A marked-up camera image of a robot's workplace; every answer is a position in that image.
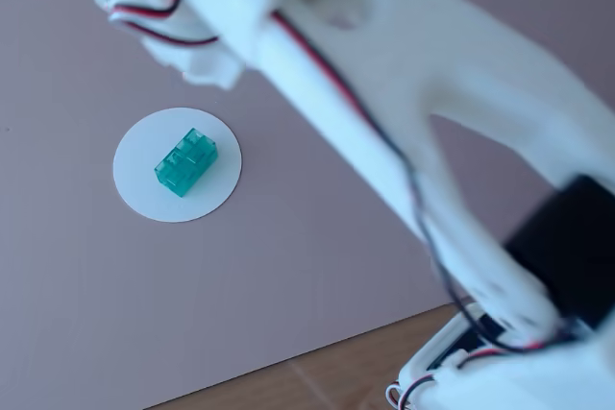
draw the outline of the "pink surface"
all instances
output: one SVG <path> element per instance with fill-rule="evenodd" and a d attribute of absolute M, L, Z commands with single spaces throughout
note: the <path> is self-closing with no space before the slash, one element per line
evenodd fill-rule
<path fill-rule="evenodd" d="M 611 0 L 477 2 L 614 99 Z M 417 241 L 259 76 L 190 87 L 91 0 L 0 4 L 0 408 L 143 408 L 446 300 Z M 134 122 L 175 106 L 226 122 L 244 171 L 215 213 L 168 225 L 123 204 L 111 162 Z M 438 129 L 506 235 L 547 187 Z"/>

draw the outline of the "green lego brick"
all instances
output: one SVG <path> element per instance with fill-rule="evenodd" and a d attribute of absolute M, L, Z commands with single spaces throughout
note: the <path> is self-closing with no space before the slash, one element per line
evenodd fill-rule
<path fill-rule="evenodd" d="M 160 184 L 183 197 L 217 159 L 215 143 L 192 129 L 154 171 Z"/>

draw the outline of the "black wire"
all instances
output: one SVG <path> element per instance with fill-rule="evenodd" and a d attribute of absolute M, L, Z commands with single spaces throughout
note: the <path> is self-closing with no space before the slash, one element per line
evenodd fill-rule
<path fill-rule="evenodd" d="M 175 12 L 177 8 L 180 7 L 182 0 L 173 0 L 170 6 L 164 9 L 154 9 L 151 7 L 144 7 L 142 5 L 135 4 L 116 4 L 113 6 L 114 10 L 123 10 L 123 11 L 131 11 L 135 13 L 141 14 L 154 14 L 159 16 L 170 16 Z"/>
<path fill-rule="evenodd" d="M 425 383 L 430 383 L 432 381 L 435 381 L 435 379 L 433 378 L 433 375 L 431 374 L 428 374 L 427 376 L 423 376 L 422 378 L 419 378 L 416 381 L 414 381 L 412 385 L 409 388 L 407 388 L 407 390 L 400 396 L 400 401 L 397 404 L 398 408 L 406 408 L 406 405 L 410 399 L 410 395 L 414 391 L 416 391 L 416 388 L 418 388 L 419 386 Z"/>
<path fill-rule="evenodd" d="M 118 21 L 119 23 L 131 29 L 139 31 L 140 33 L 144 33 L 147 36 L 157 38 L 158 40 L 162 40 L 163 42 L 173 43 L 175 45 L 183 45 L 185 47 L 199 47 L 203 45 L 210 45 L 218 41 L 217 36 L 192 40 L 192 39 L 187 39 L 187 38 L 168 36 L 166 34 L 159 33 L 158 31 L 154 31 L 152 29 L 146 28 L 145 26 L 142 26 L 134 21 L 130 21 L 127 19 L 121 19 L 121 20 L 115 20 L 115 21 Z"/>
<path fill-rule="evenodd" d="M 437 267 L 440 276 L 442 278 L 442 284 L 444 285 L 444 289 L 448 293 L 449 297 L 455 304 L 455 307 L 461 312 L 463 317 L 466 319 L 470 327 L 478 334 L 480 338 L 484 341 L 491 343 L 497 348 L 501 350 L 506 350 L 508 352 L 513 353 L 526 353 L 536 351 L 537 349 L 528 349 L 528 348 L 517 348 L 514 346 L 507 345 L 502 343 L 498 338 L 496 338 L 493 334 L 491 334 L 487 329 L 485 329 L 468 311 L 461 299 L 461 296 L 456 292 L 455 285 L 453 282 L 453 278 L 451 274 L 444 266 L 442 261 L 442 257 L 440 252 L 435 245 L 435 241 L 433 236 L 431 235 L 431 231 L 426 222 L 426 205 L 425 198 L 423 197 L 423 191 L 419 183 L 418 172 L 412 163 L 412 161 L 406 156 L 406 154 L 397 146 L 397 144 L 393 141 L 393 139 L 388 135 L 388 133 L 379 125 L 376 117 L 371 113 L 367 105 L 363 103 L 361 98 L 358 96 L 358 92 L 353 88 L 350 82 L 340 74 L 339 71 L 332 65 L 332 63 L 325 57 L 325 55 L 310 41 L 301 30 L 293 24 L 293 22 L 288 19 L 283 13 L 277 11 L 274 13 L 274 17 L 276 17 L 282 23 L 292 30 L 292 32 L 298 36 L 303 42 L 304 46 L 309 49 L 309 51 L 319 59 L 325 66 L 327 66 L 328 71 L 331 72 L 334 77 L 338 80 L 340 84 L 342 84 L 346 91 L 354 98 L 355 104 L 360 108 L 362 115 L 367 119 L 367 122 L 372 126 L 374 131 L 379 135 L 384 144 L 395 153 L 395 155 L 400 159 L 402 164 L 404 165 L 408 177 L 409 186 L 412 192 L 412 197 L 414 198 L 415 207 L 414 207 L 414 219 L 419 227 L 419 230 L 423 234 L 425 239 L 425 245 L 428 249 L 428 252 L 431 254 L 431 257 L 435 261 L 435 266 Z M 547 346 L 552 344 L 559 343 L 559 338 L 556 338 L 552 342 L 550 342 Z"/>
<path fill-rule="evenodd" d="M 463 359 L 459 365 L 457 365 L 458 369 L 462 369 L 463 367 L 465 367 L 466 365 L 468 365 L 469 363 L 472 363 L 476 360 L 481 360 L 481 359 L 486 359 L 488 357 L 503 357 L 509 354 L 507 354 L 504 351 L 496 351 L 494 350 L 493 352 L 489 352 L 489 353 L 485 353 L 485 354 L 476 354 L 476 355 L 469 355 L 468 357 L 466 357 L 465 359 Z"/>

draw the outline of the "white paper circle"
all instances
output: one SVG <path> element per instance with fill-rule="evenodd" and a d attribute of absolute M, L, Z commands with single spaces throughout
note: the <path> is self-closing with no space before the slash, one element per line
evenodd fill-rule
<path fill-rule="evenodd" d="M 215 141 L 218 159 L 181 198 L 159 183 L 154 169 L 193 128 Z M 141 119 L 124 135 L 113 159 L 113 179 L 124 202 L 166 223 L 213 212 L 231 196 L 240 174 L 237 138 L 220 119 L 198 109 L 165 109 Z"/>

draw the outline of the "cable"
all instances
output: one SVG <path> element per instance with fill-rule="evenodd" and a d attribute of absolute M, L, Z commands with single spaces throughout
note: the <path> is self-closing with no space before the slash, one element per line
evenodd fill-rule
<path fill-rule="evenodd" d="M 423 376 L 422 378 L 417 379 L 416 381 L 414 381 L 409 388 L 406 389 L 406 391 L 400 396 L 400 400 L 397 403 L 397 410 L 406 410 L 406 406 L 408 405 L 408 401 L 410 399 L 410 395 L 416 390 L 416 388 L 418 388 L 419 386 L 425 384 L 425 383 L 430 383 L 432 381 L 435 381 L 435 379 L 433 379 L 433 375 L 432 374 L 428 374 L 426 376 Z"/>
<path fill-rule="evenodd" d="M 180 7 L 181 3 L 182 0 L 172 0 L 171 5 L 164 9 L 153 9 L 151 7 L 134 4 L 115 4 L 111 7 L 111 11 L 138 14 L 151 18 L 168 18 Z"/>
<path fill-rule="evenodd" d="M 204 39 L 199 39 L 199 40 L 191 40 L 191 39 L 187 39 L 187 38 L 178 38 L 178 37 L 172 37 L 172 36 L 168 36 L 166 34 L 162 34 L 159 33 L 157 31 L 151 30 L 149 28 L 146 28 L 145 26 L 142 26 L 140 24 L 138 24 L 137 22 L 130 20 L 130 19 L 119 19 L 118 16 L 116 16 L 115 14 L 113 14 L 109 21 L 111 23 L 115 23 L 115 24 L 120 24 L 126 28 L 129 28 L 133 31 L 137 31 L 143 35 L 146 35 L 148 37 L 151 38 L 155 38 L 157 40 L 161 40 L 163 42 L 166 43 L 171 43 L 173 45 L 182 45 L 184 47 L 199 47 L 199 46 L 203 46 L 203 45 L 210 45 L 214 42 L 218 41 L 218 37 L 217 36 L 212 36 L 209 38 L 204 38 Z"/>
<path fill-rule="evenodd" d="M 425 198 L 423 196 L 423 190 L 419 182 L 418 172 L 412 163 L 412 161 L 406 156 L 406 154 L 395 144 L 392 138 L 384 131 L 384 129 L 378 124 L 376 118 L 372 115 L 368 107 L 358 97 L 358 93 L 353 89 L 350 83 L 334 68 L 330 61 L 328 61 L 322 52 L 320 52 L 316 46 L 307 37 L 305 37 L 300 30 L 280 11 L 272 14 L 273 19 L 301 46 L 318 65 L 318 67 L 326 74 L 337 87 L 339 92 L 344 95 L 348 102 L 358 112 L 358 114 L 369 124 L 369 126 L 378 134 L 381 140 L 386 146 L 393 151 L 393 153 L 400 159 L 405 167 L 410 191 L 414 200 L 414 219 L 418 225 L 419 230 L 423 234 L 425 245 L 431 254 L 431 257 L 435 261 L 435 265 L 442 277 L 442 283 L 448 295 L 451 297 L 455 307 L 461 312 L 463 317 L 469 323 L 470 327 L 482 338 L 485 342 L 491 343 L 501 350 L 505 350 L 513 353 L 526 353 L 536 351 L 537 349 L 529 348 L 517 348 L 507 345 L 498 340 L 493 334 L 487 331 L 465 307 L 461 296 L 456 292 L 455 285 L 451 274 L 444 266 L 440 252 L 435 245 L 433 236 L 431 235 L 430 228 L 427 225 L 427 211 Z M 544 344 L 544 348 L 553 344 L 560 343 L 559 335 L 549 343 Z"/>
<path fill-rule="evenodd" d="M 384 396 L 386 397 L 386 401 L 389 405 L 393 408 L 397 408 L 399 401 L 391 394 L 393 391 L 397 391 L 398 396 L 402 395 L 402 388 L 399 381 L 393 381 L 387 386 L 386 391 L 384 392 Z"/>

